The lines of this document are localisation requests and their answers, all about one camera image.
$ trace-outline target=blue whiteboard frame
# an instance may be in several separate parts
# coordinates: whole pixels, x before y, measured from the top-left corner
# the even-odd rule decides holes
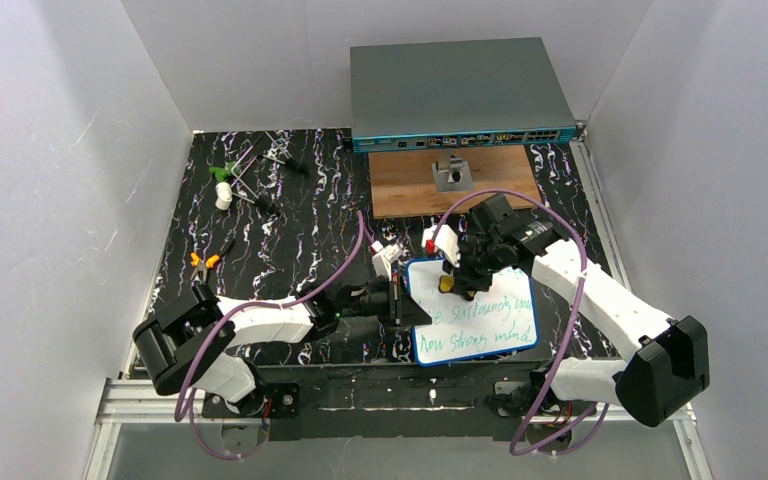
[[[415,262],[436,262],[438,260],[443,260],[443,257],[431,257],[431,258],[414,258],[412,260],[409,260],[408,263],[405,264],[405,280],[407,280],[407,287],[408,287],[408,295],[410,295],[410,266],[411,264]],[[416,346],[419,345],[416,341],[416,327],[413,327],[411,330],[411,337],[413,337],[413,345],[414,345],[414,359],[416,360],[417,365],[421,367],[431,367],[434,365],[445,365],[447,363],[454,363],[459,362],[461,360],[470,360],[473,358],[482,358],[486,357],[488,355],[499,355],[503,353],[511,353],[511,352],[521,352],[523,350],[529,350],[534,347],[536,347],[540,343],[540,320],[537,317],[537,301],[536,297],[534,296],[534,280],[529,276],[528,277],[528,289],[531,292],[531,310],[534,313],[534,329],[535,329],[535,339],[534,343],[531,345],[523,345],[519,348],[512,348],[512,349],[505,349],[505,350],[496,350],[494,352],[482,352],[476,355],[468,355],[465,357],[458,357],[452,360],[443,360],[440,362],[433,362],[433,363],[422,363],[419,361],[419,353],[416,351]]]

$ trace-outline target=floor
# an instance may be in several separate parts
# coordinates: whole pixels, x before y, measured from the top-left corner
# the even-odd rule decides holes
[[[215,208],[215,180],[208,171],[236,161],[257,142],[255,153],[270,147],[259,132],[198,134],[187,160],[178,202],[169,229],[152,311],[184,292],[190,284],[190,252],[215,253],[230,238],[236,243],[209,284],[221,295],[240,299],[284,298],[330,275],[347,256],[357,235],[355,210],[370,219],[380,239],[398,240],[409,252],[401,265],[421,256],[422,229],[435,217],[371,220],[370,181],[366,155],[344,150],[344,129],[271,132],[289,142],[292,157],[310,169],[308,176],[291,172],[268,160],[256,162],[245,180],[259,194],[280,205],[281,214],[267,217],[237,202],[226,212]],[[563,215],[583,236],[591,260],[606,265],[602,243],[574,166],[568,145],[524,147],[544,203]],[[462,217],[450,219],[463,228]],[[372,278],[370,254],[350,266],[339,281],[360,284]],[[517,359],[548,358],[555,350],[566,321],[567,303],[545,287],[536,290],[541,343],[520,352]],[[256,344],[238,354],[257,365],[358,364],[411,362],[409,329],[385,330],[374,318],[345,318],[336,333],[313,343]],[[581,322],[571,346],[576,356],[615,356],[610,343],[588,322]]]

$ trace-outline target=wire cutter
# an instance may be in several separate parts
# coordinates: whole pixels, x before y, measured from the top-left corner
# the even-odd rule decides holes
[[[221,250],[219,250],[219,253],[211,256],[207,260],[202,259],[196,252],[190,253],[190,265],[195,267],[193,268],[193,274],[190,275],[190,281],[198,280],[201,283],[207,283],[208,271],[222,260],[222,257],[228,253],[228,250],[230,250],[233,245],[234,239],[232,238]]]

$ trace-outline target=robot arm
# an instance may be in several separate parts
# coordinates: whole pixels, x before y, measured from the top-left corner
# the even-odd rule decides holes
[[[473,207],[470,215],[477,233],[453,242],[457,235],[443,226],[443,241],[429,244],[446,258],[441,292],[471,300],[490,288],[494,273],[514,267],[573,297],[581,275],[578,249],[552,222],[517,216],[502,195]],[[551,391],[558,400],[619,404],[644,425],[656,426],[708,387],[707,332],[693,317],[676,321],[643,302],[592,262],[586,275],[580,312],[622,359],[564,359]],[[539,375],[535,383],[536,392]]]
[[[286,305],[294,299],[263,302]],[[243,303],[246,301],[215,296],[207,285],[196,284],[192,295],[177,298],[136,328],[134,342],[159,395],[180,391],[207,333],[223,315]],[[364,285],[344,286],[334,295],[326,290],[293,307],[242,310],[231,317],[208,347],[193,386],[232,404],[248,401],[246,397],[261,386],[256,369],[244,359],[225,353],[229,348],[318,340],[337,329],[341,316],[377,316],[380,323],[390,327],[431,323],[431,317],[407,295],[401,277],[395,273]]]
[[[225,312],[241,303],[217,297],[207,285],[196,284],[192,295],[178,297],[137,326],[134,343],[159,395],[172,395],[181,389],[208,332]],[[287,300],[266,303],[279,305]],[[257,342],[316,340],[333,333],[338,322],[333,304],[322,294],[294,307],[240,311],[208,346],[193,385],[231,403],[240,402],[260,385],[254,367],[226,354],[228,348]]]

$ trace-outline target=green object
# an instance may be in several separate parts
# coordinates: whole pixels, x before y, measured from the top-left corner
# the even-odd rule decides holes
[[[234,168],[233,162],[228,162],[224,167],[210,167],[210,174],[216,178],[217,182],[224,182],[232,176],[231,170]]]

